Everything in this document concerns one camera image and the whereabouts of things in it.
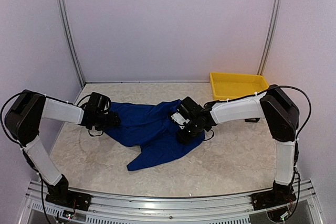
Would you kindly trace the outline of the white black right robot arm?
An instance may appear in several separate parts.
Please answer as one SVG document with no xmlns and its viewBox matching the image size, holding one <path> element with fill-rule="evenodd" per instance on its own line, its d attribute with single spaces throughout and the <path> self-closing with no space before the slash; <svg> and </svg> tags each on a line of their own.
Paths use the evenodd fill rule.
<svg viewBox="0 0 336 224">
<path fill-rule="evenodd" d="M 281 204 L 288 198 L 298 161 L 299 109 L 278 85 L 267 90 L 231 100 L 197 104 L 186 97 L 169 113 L 170 120 L 180 129 L 177 141 L 189 144 L 204 132 L 229 121 L 265 119 L 276 142 L 276 173 L 269 201 Z"/>
</svg>

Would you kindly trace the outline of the black brooch box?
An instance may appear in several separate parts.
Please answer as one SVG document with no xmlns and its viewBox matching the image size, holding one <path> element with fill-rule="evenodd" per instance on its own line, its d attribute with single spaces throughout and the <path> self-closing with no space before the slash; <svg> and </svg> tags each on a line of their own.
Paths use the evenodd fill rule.
<svg viewBox="0 0 336 224">
<path fill-rule="evenodd" d="M 258 123 L 259 121 L 260 121 L 260 118 L 245 119 L 245 122 L 247 123 Z"/>
</svg>

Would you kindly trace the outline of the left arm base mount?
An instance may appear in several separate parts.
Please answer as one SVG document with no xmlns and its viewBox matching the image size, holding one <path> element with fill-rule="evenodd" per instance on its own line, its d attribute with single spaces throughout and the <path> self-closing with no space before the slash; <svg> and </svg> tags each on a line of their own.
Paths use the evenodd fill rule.
<svg viewBox="0 0 336 224">
<path fill-rule="evenodd" d="M 88 211 L 92 196 L 90 194 L 80 193 L 69 190 L 65 197 L 55 196 L 48 193 L 46 201 L 55 205 L 71 208 L 74 210 Z"/>
</svg>

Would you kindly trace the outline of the yellow plastic tray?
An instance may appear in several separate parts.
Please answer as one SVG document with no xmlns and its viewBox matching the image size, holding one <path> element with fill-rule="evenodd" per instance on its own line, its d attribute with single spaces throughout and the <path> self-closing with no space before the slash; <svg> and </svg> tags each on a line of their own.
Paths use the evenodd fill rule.
<svg viewBox="0 0 336 224">
<path fill-rule="evenodd" d="M 240 98 L 269 87 L 260 75 L 211 72 L 209 77 L 214 100 Z"/>
</svg>

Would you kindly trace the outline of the blue printed t-shirt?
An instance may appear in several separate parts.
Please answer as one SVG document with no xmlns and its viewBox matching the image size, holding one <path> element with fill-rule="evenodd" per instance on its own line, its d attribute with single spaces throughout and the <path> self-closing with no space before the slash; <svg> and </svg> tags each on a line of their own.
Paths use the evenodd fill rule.
<svg viewBox="0 0 336 224">
<path fill-rule="evenodd" d="M 187 144 L 181 144 L 176 133 L 181 128 L 170 119 L 177 111 L 181 100 L 161 102 L 157 105 L 117 103 L 111 105 L 111 112 L 117 112 L 121 123 L 104 132 L 126 147 L 139 146 L 141 153 L 127 165 L 127 170 L 136 171 L 177 160 L 204 140 L 205 134 Z"/>
</svg>

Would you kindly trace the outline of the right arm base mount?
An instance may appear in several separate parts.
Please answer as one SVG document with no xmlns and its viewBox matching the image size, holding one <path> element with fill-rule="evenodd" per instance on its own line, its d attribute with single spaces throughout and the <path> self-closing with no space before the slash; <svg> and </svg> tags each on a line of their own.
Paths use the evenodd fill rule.
<svg viewBox="0 0 336 224">
<path fill-rule="evenodd" d="M 251 195 L 254 211 L 280 206 L 290 203 L 290 201 L 295 201 L 296 199 L 295 193 L 284 194 L 280 191 L 273 190 Z"/>
</svg>

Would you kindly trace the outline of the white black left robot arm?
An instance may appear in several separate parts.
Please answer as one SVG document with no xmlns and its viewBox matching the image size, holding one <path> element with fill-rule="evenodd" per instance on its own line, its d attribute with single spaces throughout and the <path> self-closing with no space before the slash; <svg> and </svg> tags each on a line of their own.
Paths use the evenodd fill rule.
<svg viewBox="0 0 336 224">
<path fill-rule="evenodd" d="M 5 134 L 22 148 L 33 169 L 47 185 L 48 194 L 60 204 L 69 205 L 74 195 L 68 189 L 66 177 L 51 161 L 40 140 L 40 123 L 43 119 L 50 119 L 80 125 L 87 130 L 104 131 L 121 123 L 118 114 L 110 110 L 111 100 L 93 92 L 85 104 L 78 106 L 30 90 L 23 90 L 11 100 L 13 104 L 9 110 L 1 112 Z"/>
</svg>

